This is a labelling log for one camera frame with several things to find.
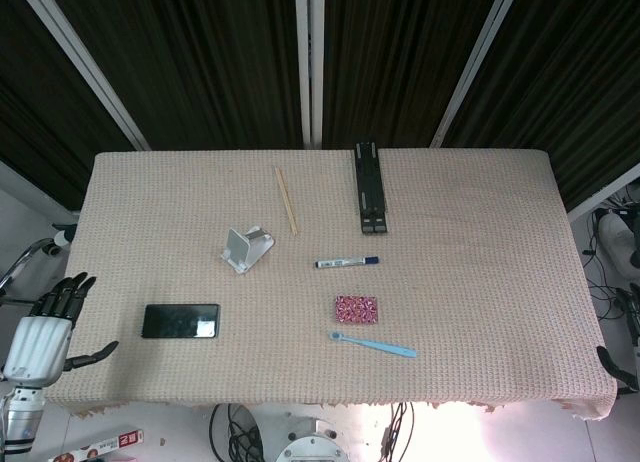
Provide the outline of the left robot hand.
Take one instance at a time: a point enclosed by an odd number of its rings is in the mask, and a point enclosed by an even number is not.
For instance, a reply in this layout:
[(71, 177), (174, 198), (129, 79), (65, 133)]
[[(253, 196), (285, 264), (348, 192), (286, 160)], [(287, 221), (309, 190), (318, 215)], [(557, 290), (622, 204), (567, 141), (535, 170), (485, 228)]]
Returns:
[(109, 357), (117, 341), (89, 355), (70, 357), (71, 338), (96, 278), (81, 272), (66, 277), (42, 295), (16, 328), (4, 379), (18, 387), (41, 389), (53, 385), (64, 372), (96, 364)]

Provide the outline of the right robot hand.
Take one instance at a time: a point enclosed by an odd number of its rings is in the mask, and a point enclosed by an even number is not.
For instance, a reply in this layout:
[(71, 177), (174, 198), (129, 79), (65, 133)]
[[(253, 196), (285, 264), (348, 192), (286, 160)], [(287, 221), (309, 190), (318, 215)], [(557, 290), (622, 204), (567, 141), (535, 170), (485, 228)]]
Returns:
[(626, 395), (640, 392), (638, 377), (628, 371), (621, 369), (612, 359), (609, 351), (604, 346), (596, 348), (597, 355), (602, 367), (614, 379), (624, 384), (618, 389), (619, 395)]

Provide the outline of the black smartphone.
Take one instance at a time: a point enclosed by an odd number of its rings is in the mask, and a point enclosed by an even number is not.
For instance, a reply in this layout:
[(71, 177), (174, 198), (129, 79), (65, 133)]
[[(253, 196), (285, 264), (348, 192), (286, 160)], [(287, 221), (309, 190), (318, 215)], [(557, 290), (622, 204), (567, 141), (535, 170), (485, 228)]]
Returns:
[(149, 304), (141, 336), (145, 339), (215, 338), (220, 326), (218, 304)]

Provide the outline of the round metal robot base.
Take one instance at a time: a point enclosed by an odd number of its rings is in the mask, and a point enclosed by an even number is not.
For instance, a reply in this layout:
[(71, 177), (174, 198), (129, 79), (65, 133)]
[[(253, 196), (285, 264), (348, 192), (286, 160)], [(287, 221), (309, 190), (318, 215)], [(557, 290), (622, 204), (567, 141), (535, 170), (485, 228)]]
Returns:
[(329, 421), (297, 418), (284, 430), (274, 462), (350, 462), (339, 433)]

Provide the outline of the white folding phone stand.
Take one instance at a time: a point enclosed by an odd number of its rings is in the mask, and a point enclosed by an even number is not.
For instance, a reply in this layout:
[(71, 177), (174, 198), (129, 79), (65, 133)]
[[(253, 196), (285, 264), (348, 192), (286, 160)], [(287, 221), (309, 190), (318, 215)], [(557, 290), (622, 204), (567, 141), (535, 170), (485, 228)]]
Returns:
[(274, 243), (273, 237), (259, 226), (250, 228), (246, 233), (240, 233), (231, 228), (221, 258), (237, 274), (245, 274), (273, 247)]

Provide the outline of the black folding laptop stand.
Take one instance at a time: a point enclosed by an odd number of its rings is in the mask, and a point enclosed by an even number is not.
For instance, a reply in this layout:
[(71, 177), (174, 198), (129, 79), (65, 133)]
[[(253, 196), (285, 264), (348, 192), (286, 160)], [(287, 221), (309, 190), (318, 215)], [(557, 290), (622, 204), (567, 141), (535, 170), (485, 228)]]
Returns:
[(376, 144), (358, 142), (354, 155), (361, 230), (364, 234), (386, 233), (384, 186)]

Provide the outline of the red printed cardboard box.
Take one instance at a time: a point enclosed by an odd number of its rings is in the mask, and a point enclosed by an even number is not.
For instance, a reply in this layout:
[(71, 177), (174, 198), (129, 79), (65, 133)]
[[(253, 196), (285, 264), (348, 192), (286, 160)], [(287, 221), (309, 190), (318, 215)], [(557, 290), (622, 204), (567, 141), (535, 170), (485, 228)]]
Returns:
[(63, 452), (53, 458), (49, 458), (47, 462), (88, 462), (111, 452), (139, 445), (143, 441), (144, 431), (136, 429), (102, 441), (93, 442), (81, 448)]

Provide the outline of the beige waffle tablecloth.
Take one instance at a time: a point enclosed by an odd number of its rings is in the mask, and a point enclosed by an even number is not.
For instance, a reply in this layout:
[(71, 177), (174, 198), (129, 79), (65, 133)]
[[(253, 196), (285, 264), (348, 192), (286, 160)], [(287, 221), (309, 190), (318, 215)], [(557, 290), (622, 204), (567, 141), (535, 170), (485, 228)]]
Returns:
[[(112, 152), (96, 157), (67, 265), (96, 277), (72, 354), (104, 362), (48, 391), (74, 411), (212, 405), (551, 400), (609, 415), (615, 381), (548, 156), (383, 149), (388, 230), (365, 235), (349, 151)], [(273, 247), (245, 274), (231, 228)], [(378, 256), (318, 269), (319, 260)], [(338, 295), (378, 323), (338, 323)], [(215, 338), (145, 339), (149, 304), (218, 304)], [(411, 348), (405, 358), (330, 332)]]

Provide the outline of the light blue toothbrush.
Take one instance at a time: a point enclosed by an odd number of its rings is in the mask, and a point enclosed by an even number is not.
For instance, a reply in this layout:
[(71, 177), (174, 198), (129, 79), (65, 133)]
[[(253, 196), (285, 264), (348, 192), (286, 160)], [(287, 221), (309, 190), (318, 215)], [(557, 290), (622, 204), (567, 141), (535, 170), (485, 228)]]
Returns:
[(411, 348), (388, 344), (380, 341), (349, 337), (339, 332), (330, 332), (329, 338), (336, 342), (351, 343), (361, 347), (366, 347), (373, 350), (377, 350), (377, 351), (381, 351), (381, 352), (385, 352), (385, 353), (389, 353), (392, 355), (397, 355), (405, 358), (414, 359), (417, 357), (417, 351)]

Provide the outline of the dark curtain panel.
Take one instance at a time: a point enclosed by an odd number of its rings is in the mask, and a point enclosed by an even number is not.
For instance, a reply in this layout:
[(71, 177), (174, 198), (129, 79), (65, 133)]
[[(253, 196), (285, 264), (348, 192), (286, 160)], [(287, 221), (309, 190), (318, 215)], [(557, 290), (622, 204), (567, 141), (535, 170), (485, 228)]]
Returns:
[(55, 0), (154, 150), (303, 145), (295, 0)]
[(443, 144), (546, 152), (568, 210), (640, 163), (640, 0), (514, 0)]
[(26, 0), (0, 0), (0, 162), (70, 211), (132, 146)]
[(495, 0), (326, 0), (322, 146), (427, 147)]

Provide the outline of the red patterned card deck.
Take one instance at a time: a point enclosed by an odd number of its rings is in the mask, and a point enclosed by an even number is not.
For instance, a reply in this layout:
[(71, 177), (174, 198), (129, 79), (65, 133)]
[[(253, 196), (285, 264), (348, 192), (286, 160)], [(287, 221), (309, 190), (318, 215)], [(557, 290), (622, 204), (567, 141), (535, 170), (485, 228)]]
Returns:
[(335, 299), (338, 323), (373, 325), (378, 323), (377, 298), (373, 296), (338, 295)]

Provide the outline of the blue capped whiteboard marker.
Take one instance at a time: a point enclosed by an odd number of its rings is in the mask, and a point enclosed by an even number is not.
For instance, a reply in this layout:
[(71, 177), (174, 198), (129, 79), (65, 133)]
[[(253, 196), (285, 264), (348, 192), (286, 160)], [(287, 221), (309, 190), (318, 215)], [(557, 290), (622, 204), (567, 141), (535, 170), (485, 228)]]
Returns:
[(314, 266), (318, 269), (328, 269), (328, 268), (339, 268), (339, 267), (376, 265), (378, 263), (379, 263), (378, 256), (364, 256), (364, 257), (319, 260), (314, 263)]

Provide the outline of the chrome frame chair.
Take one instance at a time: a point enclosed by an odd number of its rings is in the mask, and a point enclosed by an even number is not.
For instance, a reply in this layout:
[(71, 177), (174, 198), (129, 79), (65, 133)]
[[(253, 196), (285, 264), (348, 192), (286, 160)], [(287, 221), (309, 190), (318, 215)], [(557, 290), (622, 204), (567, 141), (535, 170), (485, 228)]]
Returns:
[(17, 276), (28, 265), (28, 263), (38, 254), (47, 256), (57, 256), (65, 247), (69, 246), (75, 238), (77, 230), (76, 224), (54, 224), (56, 233), (53, 237), (36, 240), (29, 245), (0, 277), (0, 305), (8, 303), (7, 289), (15, 281)]

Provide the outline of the white partition base rail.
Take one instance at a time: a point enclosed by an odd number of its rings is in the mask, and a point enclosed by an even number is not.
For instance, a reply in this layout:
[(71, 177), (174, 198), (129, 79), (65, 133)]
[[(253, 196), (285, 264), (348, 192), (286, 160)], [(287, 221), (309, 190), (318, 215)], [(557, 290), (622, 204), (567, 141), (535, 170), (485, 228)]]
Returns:
[(76, 212), (64, 208), (2, 161), (0, 161), (0, 189), (46, 217), (50, 222), (60, 224), (78, 222), (79, 215)]
[(599, 191), (595, 192), (584, 201), (579, 203), (576, 207), (567, 213), (567, 217), (570, 223), (579, 219), (585, 213), (592, 211), (605, 199), (612, 194), (618, 192), (634, 180), (640, 178), (640, 163), (634, 165), (631, 169), (624, 172), (621, 176), (614, 179), (609, 184), (603, 186)]

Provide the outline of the white partition post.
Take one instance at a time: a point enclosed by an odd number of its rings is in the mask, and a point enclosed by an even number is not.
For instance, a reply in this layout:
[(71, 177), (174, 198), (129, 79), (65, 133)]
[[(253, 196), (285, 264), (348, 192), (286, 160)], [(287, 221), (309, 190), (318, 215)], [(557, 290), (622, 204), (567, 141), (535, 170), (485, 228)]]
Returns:
[(514, 0), (494, 0), (465, 63), (440, 123), (430, 142), (430, 148), (440, 148), (445, 141), (460, 107), (506, 19)]
[(322, 148), (326, 0), (295, 0), (303, 147)]
[(94, 93), (116, 126), (137, 151), (151, 146), (55, 0), (25, 0)]

